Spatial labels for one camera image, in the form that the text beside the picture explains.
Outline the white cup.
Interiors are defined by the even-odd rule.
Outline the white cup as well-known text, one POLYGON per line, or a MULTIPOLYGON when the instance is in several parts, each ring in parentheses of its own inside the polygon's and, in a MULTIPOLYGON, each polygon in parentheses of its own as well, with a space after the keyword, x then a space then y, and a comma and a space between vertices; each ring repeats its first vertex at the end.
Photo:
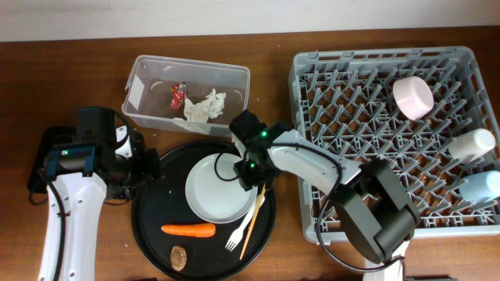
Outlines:
POLYGON ((486 129, 475 129, 458 136, 449 146, 448 151, 453 159, 463 164, 475 161, 484 156, 496 145, 492 132, 486 129))

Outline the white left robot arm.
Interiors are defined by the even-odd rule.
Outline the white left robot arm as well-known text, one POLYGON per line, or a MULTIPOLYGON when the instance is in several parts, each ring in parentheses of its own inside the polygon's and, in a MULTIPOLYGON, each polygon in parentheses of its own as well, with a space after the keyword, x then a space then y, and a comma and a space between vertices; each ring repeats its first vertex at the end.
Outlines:
POLYGON ((48 203, 38 279, 93 280, 103 204, 129 201, 135 188, 160 176, 157 150, 110 108, 80 108, 76 127, 47 129, 28 188, 46 192, 48 203))

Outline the light blue cup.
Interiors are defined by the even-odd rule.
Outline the light blue cup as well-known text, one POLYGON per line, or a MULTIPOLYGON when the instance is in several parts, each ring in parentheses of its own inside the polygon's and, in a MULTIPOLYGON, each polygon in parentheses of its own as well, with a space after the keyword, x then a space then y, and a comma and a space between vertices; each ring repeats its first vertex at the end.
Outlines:
POLYGON ((499 197, 499 175, 496 170, 466 176, 459 187, 462 198, 474 204, 481 204, 499 197))

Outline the white speckled plate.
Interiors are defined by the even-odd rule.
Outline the white speckled plate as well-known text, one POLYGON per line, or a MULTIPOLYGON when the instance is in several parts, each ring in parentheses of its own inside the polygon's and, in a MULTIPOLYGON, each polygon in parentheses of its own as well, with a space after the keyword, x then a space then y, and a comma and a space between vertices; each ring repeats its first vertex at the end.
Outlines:
POLYGON ((258 188, 245 190, 235 178, 234 164, 241 157, 215 153, 198 161, 185 183, 185 196, 191 210, 214 224, 236 221, 250 210, 258 188))

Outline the red snack wrapper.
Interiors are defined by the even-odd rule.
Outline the red snack wrapper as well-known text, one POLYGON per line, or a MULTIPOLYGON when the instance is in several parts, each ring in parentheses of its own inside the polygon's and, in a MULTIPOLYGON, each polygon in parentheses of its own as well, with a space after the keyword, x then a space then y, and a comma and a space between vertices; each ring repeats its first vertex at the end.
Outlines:
POLYGON ((170 102, 170 107, 173 110, 180 110, 184 105, 184 101, 187 95, 187 87, 185 82, 180 82, 171 87, 172 100, 170 102))

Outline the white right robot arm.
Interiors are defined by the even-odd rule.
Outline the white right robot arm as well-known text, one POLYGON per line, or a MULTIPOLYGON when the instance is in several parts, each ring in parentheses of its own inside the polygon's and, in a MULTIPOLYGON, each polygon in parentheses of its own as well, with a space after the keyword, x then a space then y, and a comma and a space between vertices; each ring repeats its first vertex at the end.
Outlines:
POLYGON ((326 249, 330 257, 365 280, 406 279, 405 251, 420 213, 387 161, 342 158, 286 124, 267 126, 248 110, 233 118, 229 129, 241 156, 233 166, 234 180, 244 190, 267 191, 282 172, 311 183, 326 196, 316 223, 333 206, 348 241, 372 267, 350 265, 326 249))

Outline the white napkin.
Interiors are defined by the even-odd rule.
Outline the white napkin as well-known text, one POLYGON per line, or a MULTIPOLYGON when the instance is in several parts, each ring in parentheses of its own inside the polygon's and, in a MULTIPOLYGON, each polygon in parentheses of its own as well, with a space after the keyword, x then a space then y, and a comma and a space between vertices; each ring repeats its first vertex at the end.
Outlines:
POLYGON ((226 93, 216 93, 215 89, 205 96, 203 101, 194 104, 189 98, 183 101, 185 119, 175 117, 175 123, 191 133, 208 134, 207 126, 210 119, 215 119, 223 114, 226 93))

